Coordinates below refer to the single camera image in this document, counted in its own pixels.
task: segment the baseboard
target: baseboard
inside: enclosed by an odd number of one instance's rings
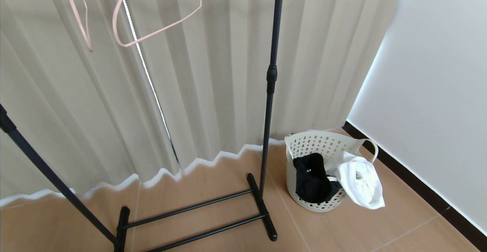
[[[342,127],[350,136],[355,139],[368,138],[356,129],[353,125],[346,122]],[[364,147],[368,151],[374,152],[371,143],[364,143]],[[433,191],[423,181],[418,179],[409,169],[400,164],[395,158],[385,152],[379,147],[379,155],[377,156],[383,164],[386,165],[392,172],[394,172],[400,179],[402,179],[409,187],[411,187],[418,195],[421,196],[428,204],[431,205],[438,213],[440,213],[452,226],[454,226],[462,235],[465,236],[475,247],[480,251],[487,251],[487,236],[471,224],[463,215],[461,215],[455,208],[453,208],[440,195]]]

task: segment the tile floor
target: tile floor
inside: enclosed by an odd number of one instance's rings
[[[362,149],[364,157],[371,154]],[[238,160],[224,158],[215,167],[199,166],[176,182],[164,176],[151,188],[139,182],[122,191],[100,188],[87,207],[115,232],[120,207],[130,221],[144,219],[248,188],[245,175],[259,179],[261,153],[245,151]],[[271,146],[264,200],[278,232],[271,242],[261,221],[254,221],[171,251],[478,251],[379,160],[386,207],[371,211],[344,201],[328,213],[303,209],[286,188],[285,146]],[[132,228],[125,251],[142,252],[258,214],[252,195]],[[109,252],[104,236],[64,198],[15,201],[0,210],[2,252]]]

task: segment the pleated curtain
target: pleated curtain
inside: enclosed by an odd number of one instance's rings
[[[130,23],[142,37],[199,2],[126,1],[125,43]],[[397,1],[284,0],[272,137],[345,122]],[[87,0],[90,53],[68,0],[1,0],[0,100],[69,186],[147,181],[262,143],[274,0],[203,0],[141,42],[141,56],[113,40],[115,2]],[[0,142],[2,198],[52,188],[8,137]]]

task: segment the black cloth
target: black cloth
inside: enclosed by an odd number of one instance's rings
[[[320,153],[295,158],[293,165],[296,168],[296,193],[302,200],[322,203],[338,191],[336,184],[332,185],[327,178]]]

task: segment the pink wire hanger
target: pink wire hanger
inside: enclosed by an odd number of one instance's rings
[[[133,42],[129,42],[127,44],[124,44],[120,41],[120,38],[118,37],[118,29],[117,29],[117,17],[118,17],[118,12],[120,11],[120,6],[122,5],[122,2],[123,0],[118,0],[117,1],[117,4],[115,5],[115,10],[113,11],[113,17],[111,18],[111,24],[112,24],[112,27],[113,27],[113,35],[115,36],[115,41],[122,47],[129,47],[129,46],[133,46],[134,44],[136,43],[139,43],[139,42],[142,42],[143,40],[147,39],[147,38],[150,38],[160,32],[163,32],[164,30],[167,30],[179,23],[182,23],[184,20],[188,19],[190,16],[192,16],[193,14],[196,13],[196,11],[198,11],[201,6],[202,6],[202,0],[200,0],[200,6],[195,9],[193,12],[191,12],[188,16],[182,18],[181,20],[177,21],[177,22],[174,22],[172,24],[170,24],[169,26],[166,26],[166,27],[163,27],[161,28],[160,30],[157,30],[157,31],[154,31],[148,35],[145,35],[144,37],[141,37]]]
[[[88,6],[86,5],[86,0],[83,0],[83,3],[85,4],[86,31],[85,31],[85,28],[83,27],[83,24],[81,23],[80,14],[78,13],[78,9],[76,8],[75,1],[69,0],[69,3],[71,4],[71,9],[73,10],[73,13],[75,14],[75,18],[76,18],[76,21],[78,22],[78,26],[80,26],[81,34],[83,35],[83,38],[85,39],[86,45],[88,46],[88,49],[90,50],[90,52],[93,52],[93,47],[92,47],[91,40],[90,40],[90,31],[88,29]]]

